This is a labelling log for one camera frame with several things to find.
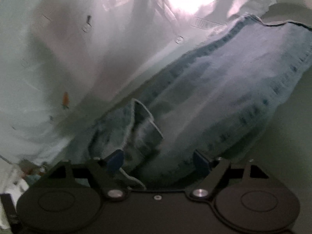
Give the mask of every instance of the black plastic part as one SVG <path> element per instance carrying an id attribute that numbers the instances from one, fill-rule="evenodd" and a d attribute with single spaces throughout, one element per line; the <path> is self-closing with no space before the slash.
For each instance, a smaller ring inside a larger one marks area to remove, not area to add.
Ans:
<path id="1" fill-rule="evenodd" d="M 200 156 L 215 165 L 205 154 Z M 24 234 L 286 234 L 300 209 L 294 194 L 256 164 L 232 166 L 223 159 L 191 190 L 127 192 L 114 183 L 103 163 L 61 162 L 30 187 L 17 205 Z M 88 179 L 90 187 L 75 178 Z M 107 196 L 111 189 L 122 190 L 124 196 L 116 202 Z M 208 196 L 197 198 L 195 189 L 207 190 Z"/>
<path id="2" fill-rule="evenodd" d="M 23 226 L 17 216 L 10 194 L 0 194 L 1 203 L 13 234 L 18 234 Z"/>
<path id="3" fill-rule="evenodd" d="M 213 159 L 203 156 L 198 150 L 193 153 L 193 163 L 196 171 L 202 176 L 207 176 L 213 168 Z"/>

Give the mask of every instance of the laundry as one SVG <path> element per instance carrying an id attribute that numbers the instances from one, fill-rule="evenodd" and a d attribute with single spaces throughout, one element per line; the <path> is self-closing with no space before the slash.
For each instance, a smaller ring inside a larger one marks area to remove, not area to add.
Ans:
<path id="1" fill-rule="evenodd" d="M 234 17 L 261 16 L 275 2 L 1 0 L 0 35 L 11 40 L 0 49 L 2 155 L 56 161 L 74 136 L 161 68 Z"/>
<path id="2" fill-rule="evenodd" d="M 240 159 L 311 66 L 311 43 L 302 24 L 242 16 L 76 136 L 66 159 L 82 163 L 122 149 L 123 169 L 153 187 L 190 175 L 196 149 Z"/>

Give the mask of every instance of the clothes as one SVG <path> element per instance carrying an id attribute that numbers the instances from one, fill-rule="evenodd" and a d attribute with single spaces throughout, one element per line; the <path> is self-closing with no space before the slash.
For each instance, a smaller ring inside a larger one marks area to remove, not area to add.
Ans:
<path id="1" fill-rule="evenodd" d="M 310 67 L 311 50 L 302 24 L 242 16 L 77 136 L 66 157 L 84 162 L 121 148 L 126 172 L 147 185 L 173 184 L 194 171 L 195 149 L 219 156 L 249 147 Z"/>

